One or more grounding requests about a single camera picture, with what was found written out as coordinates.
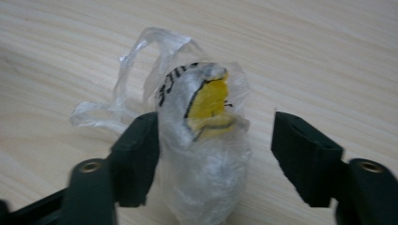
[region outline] clamp jaw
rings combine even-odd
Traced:
[[[339,202],[337,224],[398,224],[398,182],[385,166],[361,158],[342,162],[339,144],[284,112],[275,114],[271,150],[303,201],[311,207]]]
[[[106,159],[93,158],[75,166],[67,188],[12,213],[0,201],[0,224],[117,224],[115,203],[122,207],[145,204],[159,155],[158,116],[143,114]]]

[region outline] metal screw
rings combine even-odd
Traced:
[[[372,162],[367,162],[367,161],[362,161],[359,162],[359,165],[362,167],[363,170],[372,172],[372,173],[382,173],[383,169],[379,167],[378,165],[372,163]]]
[[[99,162],[87,162],[80,168],[81,173],[91,173],[99,169],[101,164]]]

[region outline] yellow label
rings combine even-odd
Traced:
[[[224,106],[228,96],[227,78],[225,71],[211,80],[204,80],[193,94],[185,118],[195,141],[223,134],[233,128],[236,118],[226,112]]]

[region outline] clear plastic bag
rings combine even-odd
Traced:
[[[126,104],[127,78],[137,54],[152,43],[160,56],[145,80],[143,103],[146,112],[158,112],[164,200],[181,224],[221,224],[244,189],[251,153],[243,118],[249,85],[237,63],[214,63],[190,37],[147,28],[121,59],[113,102],[83,102],[70,121],[122,133],[125,121],[138,116]]]

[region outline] wooden table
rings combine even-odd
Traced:
[[[345,148],[398,173],[398,2],[394,0],[0,2],[0,198],[13,210],[104,158],[116,136],[73,127],[81,101],[112,98],[118,57],[149,26],[194,37],[219,61],[238,61],[251,95],[253,156],[227,224],[334,224],[332,209],[302,202],[269,150],[275,111],[296,114]],[[131,78],[140,98],[155,51]],[[159,183],[120,224],[176,224]]]

